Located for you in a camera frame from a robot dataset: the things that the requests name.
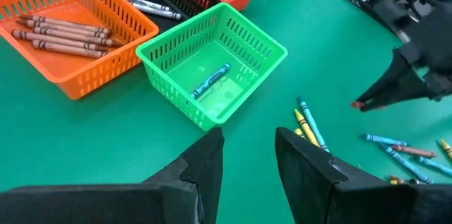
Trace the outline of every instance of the green table surface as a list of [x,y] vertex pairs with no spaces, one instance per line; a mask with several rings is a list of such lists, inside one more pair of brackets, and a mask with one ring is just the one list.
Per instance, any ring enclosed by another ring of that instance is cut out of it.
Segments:
[[[401,42],[348,0],[252,0],[243,14],[289,55],[224,124],[218,223],[293,223],[278,176],[275,128],[297,127],[303,96],[332,153],[377,177],[411,177],[360,133],[436,151],[452,143],[452,99],[361,113],[350,103],[388,67]],[[0,190],[38,184],[136,183],[204,135],[152,88],[142,65],[69,100],[0,40]],[[447,176],[422,168],[437,183]]]

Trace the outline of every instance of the crayon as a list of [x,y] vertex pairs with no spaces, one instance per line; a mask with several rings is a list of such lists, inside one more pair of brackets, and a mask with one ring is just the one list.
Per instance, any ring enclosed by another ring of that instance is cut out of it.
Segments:
[[70,22],[70,21],[66,21],[66,20],[51,19],[51,18],[47,18],[44,16],[19,16],[19,17],[22,19],[26,19],[26,20],[36,20],[36,21],[43,22],[43,23],[54,23],[54,24],[62,25],[62,26],[69,26],[69,27],[80,28],[80,29],[84,29],[84,30],[90,30],[90,31],[97,32],[97,33],[105,33],[107,35],[110,35],[112,33],[111,30],[104,28],[104,27],[97,27],[97,26],[86,25],[86,24],[82,24],[82,23],[74,23],[74,22]]
[[93,43],[93,44],[98,44],[98,45],[104,45],[107,47],[122,46],[121,43],[114,41],[114,40],[110,40],[110,39],[105,39],[105,38],[100,38],[100,37],[90,37],[87,35],[81,35],[81,34],[75,34],[75,33],[67,33],[64,31],[52,30],[49,28],[34,27],[33,32],[37,33],[37,34],[52,36],[52,37],[63,37],[63,38],[69,39],[69,40],[78,40],[78,41],[83,41],[83,42],[88,42],[88,43]]
[[422,182],[425,182],[427,184],[433,184],[434,182],[432,179],[428,178],[428,176],[424,175],[420,170],[417,169],[413,164],[411,164],[408,160],[404,159],[404,157],[400,156],[398,153],[396,153],[391,147],[384,143],[379,143],[380,146],[395,160],[397,160],[400,164],[402,164],[404,167],[409,169],[412,173],[414,173],[417,177],[419,177],[419,180]]
[[398,184],[404,184],[405,183],[404,180],[402,180],[399,177],[393,176],[393,175],[389,175],[389,179],[397,181]]
[[328,149],[328,146],[325,143],[325,140],[323,139],[322,135],[320,134],[319,129],[317,128],[316,121],[312,117],[311,111],[309,111],[308,105],[300,97],[297,97],[297,99],[298,99],[299,107],[302,110],[304,117],[306,117],[309,127],[311,127],[312,132],[314,133],[317,141],[319,142],[320,148],[324,149],[327,152],[330,152]]
[[87,36],[91,36],[91,37],[102,37],[102,38],[108,37],[107,34],[105,34],[105,33],[97,33],[97,32],[93,32],[90,30],[82,30],[80,28],[62,26],[62,25],[57,25],[54,23],[42,23],[42,22],[38,22],[38,21],[34,21],[34,20],[24,20],[24,19],[19,19],[16,21],[16,23],[27,26],[29,28],[41,27],[41,28],[49,28],[49,29],[53,29],[53,30],[62,30],[62,31],[65,31],[68,33],[77,33],[77,34],[87,35]]
[[134,7],[136,7],[139,11],[142,11],[142,12],[151,13],[156,16],[163,16],[163,17],[175,19],[175,20],[181,19],[180,13],[171,12],[171,11],[161,11],[160,9],[151,8],[149,6],[145,6],[143,4],[137,4],[135,2],[132,2],[132,5]]
[[84,57],[90,57],[90,58],[100,58],[107,54],[107,52],[104,51],[95,51],[95,50],[89,50],[89,49],[83,49],[79,47],[69,47],[66,45],[60,45],[55,44],[47,41],[42,40],[33,40],[31,42],[31,45],[36,49],[42,49],[42,50],[48,50],[48,51],[54,51],[54,52],[62,52],[66,54],[77,54]]
[[378,143],[385,143],[388,145],[393,145],[393,146],[407,146],[407,142],[405,141],[399,141],[399,140],[394,140],[394,139],[390,139],[390,138],[384,138],[381,136],[375,136],[375,135],[371,135],[371,134],[362,134],[360,136],[361,138],[368,140],[368,141],[373,141],[373,142],[378,142]]
[[294,130],[294,133],[298,136],[301,136],[302,138],[306,139],[306,137],[304,137],[303,131],[300,128],[296,128]]
[[84,49],[91,49],[91,50],[97,50],[97,51],[108,51],[107,48],[99,47],[96,44],[90,44],[86,42],[81,41],[75,41],[75,40],[67,40],[60,37],[51,37],[47,35],[41,35],[36,33],[29,33],[23,30],[12,30],[11,35],[15,38],[20,38],[22,40],[44,40],[48,42],[52,42],[55,44],[60,45],[67,45],[71,47],[80,47]]
[[319,142],[317,142],[317,139],[316,139],[314,133],[312,133],[311,128],[309,128],[308,123],[304,119],[303,114],[300,114],[300,112],[298,112],[298,110],[295,110],[295,117],[297,118],[297,121],[298,121],[300,127],[303,129],[304,134],[306,135],[308,140],[313,145],[320,147]]
[[406,147],[406,146],[391,146],[391,148],[395,151],[402,151],[404,153],[410,153],[413,155],[423,156],[427,158],[436,158],[437,155],[431,151],[424,151],[416,148]]
[[192,98],[197,99],[201,96],[209,87],[211,87],[214,83],[216,83],[222,76],[224,76],[231,68],[231,64],[226,63],[221,66],[212,76],[209,76],[204,83],[198,86],[195,90],[193,90],[190,95]]
[[135,3],[135,4],[142,4],[144,6],[148,6],[151,8],[155,8],[155,9],[160,9],[163,11],[171,11],[171,9],[169,8],[169,6],[163,6],[151,1],[146,1],[146,0],[127,0],[130,3]]
[[439,144],[441,144],[441,147],[443,148],[444,152],[452,160],[452,149],[451,149],[451,147],[443,139],[441,139],[439,141]]
[[408,183],[410,183],[410,184],[426,184],[425,182],[421,182],[421,181],[419,181],[417,179],[414,179],[414,178],[409,179]]
[[424,158],[422,156],[418,156],[417,160],[421,163],[424,163],[425,165],[429,165],[430,167],[435,167],[436,169],[442,171],[443,173],[452,176],[452,169],[448,167],[444,167],[443,165],[436,163],[434,161],[431,161],[427,158]]

